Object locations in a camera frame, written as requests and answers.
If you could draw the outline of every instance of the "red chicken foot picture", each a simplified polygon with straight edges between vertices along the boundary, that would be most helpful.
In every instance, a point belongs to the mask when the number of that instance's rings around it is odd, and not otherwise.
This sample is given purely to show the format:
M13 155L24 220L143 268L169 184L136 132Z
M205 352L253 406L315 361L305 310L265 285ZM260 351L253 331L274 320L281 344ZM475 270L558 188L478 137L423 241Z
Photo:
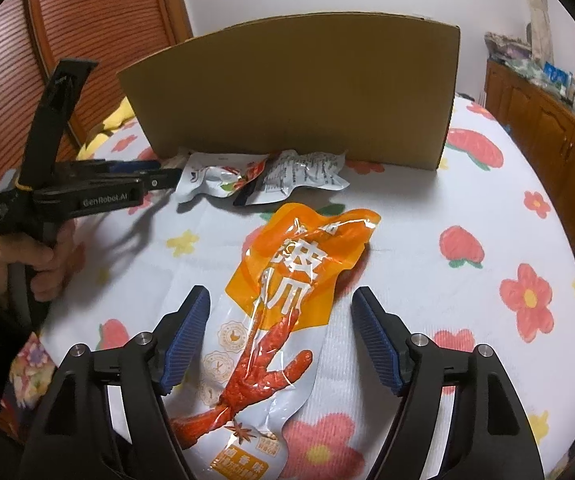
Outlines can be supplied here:
M245 349L216 406L199 415L171 420L171 428L181 449L192 447L204 434L234 420L241 410L269 399L301 378L312 364L313 355L310 350L301 351L284 370L267 371L270 362L283 348L294 329L298 316L299 310L291 309L254 347L254 339L263 319L263 309L256 310Z

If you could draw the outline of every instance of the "table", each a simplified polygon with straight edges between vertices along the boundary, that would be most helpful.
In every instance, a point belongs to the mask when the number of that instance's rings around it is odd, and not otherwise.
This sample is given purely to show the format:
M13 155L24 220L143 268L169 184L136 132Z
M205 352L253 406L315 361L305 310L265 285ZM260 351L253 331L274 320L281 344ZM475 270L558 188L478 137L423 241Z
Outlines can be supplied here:
M131 121L95 155L128 160L152 150ZM394 418L398 402L351 323L351 292L361 285L441 346L492 345L550 472L575 437L575 262L519 149L489 112L455 98L436 172L348 161L341 176L351 183L343 192L298 189L291 200L335 213L370 208L382 221L333 309L312 395L284 428L283 477L365 478ZM110 348L153 329L196 283L215 304L246 238L272 210L236 209L231 198L177 206L166 197L79 221L78 272L41 334L56 363L77 342ZM424 478L439 469L453 400L446 388ZM115 429L128 436L115 388L110 405Z

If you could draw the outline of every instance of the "star anise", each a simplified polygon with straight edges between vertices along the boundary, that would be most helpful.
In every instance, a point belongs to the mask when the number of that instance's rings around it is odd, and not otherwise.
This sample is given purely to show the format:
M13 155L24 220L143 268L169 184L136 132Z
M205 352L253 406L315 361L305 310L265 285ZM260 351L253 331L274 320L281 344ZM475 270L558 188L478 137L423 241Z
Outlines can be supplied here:
M239 446L243 443L244 440L246 442L251 442L252 438L256 438L256 435L251 434L252 432L251 428L244 428L242 423L239 424L235 420L232 420L231 426L225 426L225 429L230 430L232 431L232 433L234 433L234 436L238 438Z

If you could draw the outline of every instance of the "tablecloth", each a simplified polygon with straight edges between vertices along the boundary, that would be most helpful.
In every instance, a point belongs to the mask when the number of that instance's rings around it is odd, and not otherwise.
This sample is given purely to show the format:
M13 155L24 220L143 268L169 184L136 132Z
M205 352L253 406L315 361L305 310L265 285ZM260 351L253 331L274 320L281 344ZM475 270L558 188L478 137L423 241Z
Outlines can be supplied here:
M95 156L153 153L133 120ZM342 192L297 189L290 200L323 214L369 208L382 221L339 285L314 390L283 431L282 476L365 478L388 433L399 403L379 383L349 313L362 285L440 346L492 345L550 472L575 437L575 261L522 153L489 112L455 98L436 172L348 160L341 176L350 182ZM152 192L142 206L81 219L77 272L41 334L49 355L59 363L77 342L110 348L152 330L194 284L215 304L242 248L277 208L234 208L231 198L205 196L178 206ZM114 427L128 436L120 393L110 390ZM453 400L445 388L424 478L439 469Z

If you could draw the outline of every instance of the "yellow cloth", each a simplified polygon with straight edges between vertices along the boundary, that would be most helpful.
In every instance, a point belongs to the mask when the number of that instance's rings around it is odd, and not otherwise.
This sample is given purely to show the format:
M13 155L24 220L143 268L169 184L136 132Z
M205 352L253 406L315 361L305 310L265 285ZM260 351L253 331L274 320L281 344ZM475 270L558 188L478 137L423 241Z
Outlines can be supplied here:
M90 142L84 144L78 151L76 160L85 160L86 158L92 157L101 144L109 139L110 133L115 132L123 123L125 123L125 121L128 121L133 117L135 117L135 114L134 110L132 110L132 105L128 101L127 97L124 97L118 108L102 122L103 133L99 133Z

